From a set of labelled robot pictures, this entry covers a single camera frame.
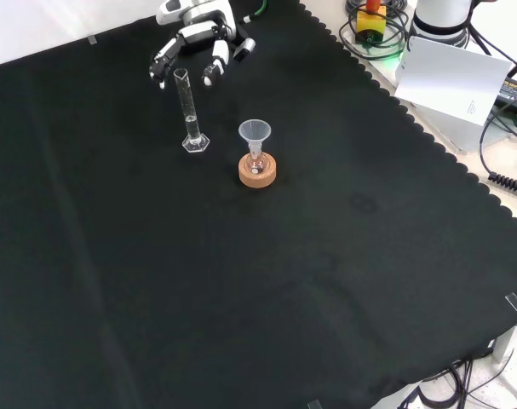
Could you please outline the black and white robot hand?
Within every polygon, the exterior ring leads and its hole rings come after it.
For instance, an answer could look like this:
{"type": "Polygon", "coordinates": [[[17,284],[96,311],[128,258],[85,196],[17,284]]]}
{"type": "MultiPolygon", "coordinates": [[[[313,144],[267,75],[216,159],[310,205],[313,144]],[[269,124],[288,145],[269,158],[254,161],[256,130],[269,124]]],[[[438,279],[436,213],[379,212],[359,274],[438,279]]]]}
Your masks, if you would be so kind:
{"type": "Polygon", "coordinates": [[[156,21],[161,26],[181,22],[182,28],[153,56],[149,77],[164,89],[178,54],[183,49],[209,45],[212,62],[205,67],[202,83],[210,88],[229,63],[228,43],[236,37],[236,22],[228,1],[165,1],[156,21]]]}

